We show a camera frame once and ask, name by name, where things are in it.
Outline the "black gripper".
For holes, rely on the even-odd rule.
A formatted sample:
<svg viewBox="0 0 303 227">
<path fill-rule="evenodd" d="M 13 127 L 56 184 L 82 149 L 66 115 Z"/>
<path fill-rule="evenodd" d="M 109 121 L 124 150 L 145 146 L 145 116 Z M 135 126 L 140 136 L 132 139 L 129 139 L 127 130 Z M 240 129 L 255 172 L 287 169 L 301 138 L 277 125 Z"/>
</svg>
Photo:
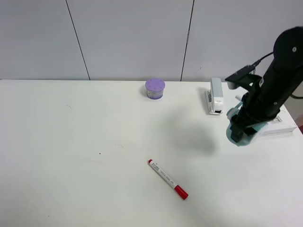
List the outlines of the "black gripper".
<svg viewBox="0 0 303 227">
<path fill-rule="evenodd" d="M 280 111 L 281 105 L 289 97 L 289 87 L 284 82 L 264 82 L 259 86 L 259 82 L 255 82 L 248 95 L 243 101 L 244 111 L 251 116 L 256 122 L 270 121 L 276 117 Z M 238 143 L 242 140 L 243 133 L 247 137 L 256 134 L 256 130 L 247 125 L 244 127 L 237 118 L 231 119 L 231 139 Z"/>
</svg>

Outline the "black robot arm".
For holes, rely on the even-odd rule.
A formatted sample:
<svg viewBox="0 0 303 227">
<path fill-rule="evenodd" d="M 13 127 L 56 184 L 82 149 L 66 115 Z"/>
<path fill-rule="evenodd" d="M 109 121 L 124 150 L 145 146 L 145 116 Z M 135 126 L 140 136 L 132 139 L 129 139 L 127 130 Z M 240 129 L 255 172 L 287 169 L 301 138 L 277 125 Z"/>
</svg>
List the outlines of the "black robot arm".
<svg viewBox="0 0 303 227">
<path fill-rule="evenodd" d="M 303 28 L 285 30 L 276 39 L 273 60 L 264 76 L 251 72 L 257 60 L 225 80 L 229 89 L 244 88 L 241 101 L 227 113 L 230 124 L 227 138 L 237 146 L 246 146 L 276 118 L 280 107 L 303 81 Z"/>
</svg>

